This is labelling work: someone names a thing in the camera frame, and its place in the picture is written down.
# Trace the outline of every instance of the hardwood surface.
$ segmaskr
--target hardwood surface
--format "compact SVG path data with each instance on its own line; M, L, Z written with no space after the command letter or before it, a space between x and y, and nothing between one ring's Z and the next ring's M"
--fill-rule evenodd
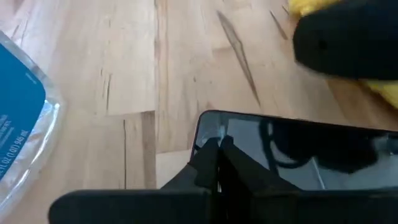
M76 189L156 187L164 178L155 171L175 166L171 158L155 169L155 153L189 149L208 109L397 129L396 111L380 98L295 63L286 7L285 0L1 1L0 29L67 102L57 147L5 223L46 223L49 205ZM243 43L254 86L217 11Z

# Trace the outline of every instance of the yellow cloth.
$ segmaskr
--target yellow cloth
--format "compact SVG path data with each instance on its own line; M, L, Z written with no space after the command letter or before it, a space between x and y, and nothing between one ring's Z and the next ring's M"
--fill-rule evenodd
M293 15L306 16L337 1L339 0L289 0L289 11ZM398 109L398 82L365 81L365 84Z

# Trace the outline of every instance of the wooden floor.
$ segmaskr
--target wooden floor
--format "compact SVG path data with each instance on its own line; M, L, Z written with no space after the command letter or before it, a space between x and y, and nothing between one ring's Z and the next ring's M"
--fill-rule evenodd
M398 129L396 111L380 98L295 63L286 7L285 0L2 0L0 29L67 102L57 147L5 223L46 223L49 205L75 189L156 187L155 154L189 149L208 109ZM217 11L243 43L254 86Z

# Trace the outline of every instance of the phone screen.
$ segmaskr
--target phone screen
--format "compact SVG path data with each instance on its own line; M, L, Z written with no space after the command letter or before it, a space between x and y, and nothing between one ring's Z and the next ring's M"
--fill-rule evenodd
M275 175L304 190L398 186L398 133L273 116L206 111L194 155L209 138L226 136Z

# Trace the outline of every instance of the blue label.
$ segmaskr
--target blue label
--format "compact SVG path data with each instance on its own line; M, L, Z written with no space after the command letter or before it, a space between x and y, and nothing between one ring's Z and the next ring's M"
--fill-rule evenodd
M0 44L0 180L29 137L44 100L43 84Z

